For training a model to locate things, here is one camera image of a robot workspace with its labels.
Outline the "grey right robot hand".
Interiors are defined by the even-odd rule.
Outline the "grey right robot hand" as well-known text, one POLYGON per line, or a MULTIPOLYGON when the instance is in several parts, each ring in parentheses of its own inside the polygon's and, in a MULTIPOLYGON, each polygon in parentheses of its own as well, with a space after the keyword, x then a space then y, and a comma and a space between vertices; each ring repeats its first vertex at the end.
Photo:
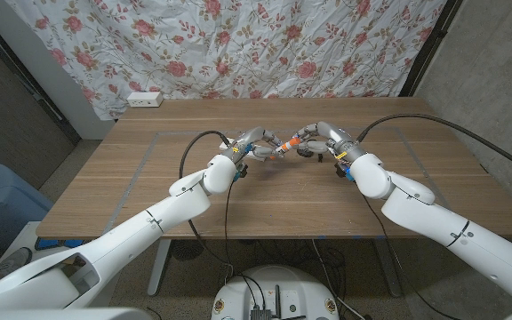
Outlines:
POLYGON ((343 129, 323 121, 309 124, 294 134, 299 138, 298 149, 323 154, 330 152, 339 160, 353 163, 367 152, 343 129))

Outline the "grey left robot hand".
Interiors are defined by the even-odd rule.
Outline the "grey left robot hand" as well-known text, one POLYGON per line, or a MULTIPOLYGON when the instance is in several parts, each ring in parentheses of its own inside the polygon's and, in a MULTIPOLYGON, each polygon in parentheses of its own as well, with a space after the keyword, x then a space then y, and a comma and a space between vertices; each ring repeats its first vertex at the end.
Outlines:
POLYGON ((282 141, 272 131, 258 126, 233 140, 230 146, 224 149, 221 154, 234 163, 239 163, 247 156, 264 160, 272 156, 280 156, 278 148, 281 145, 282 141))

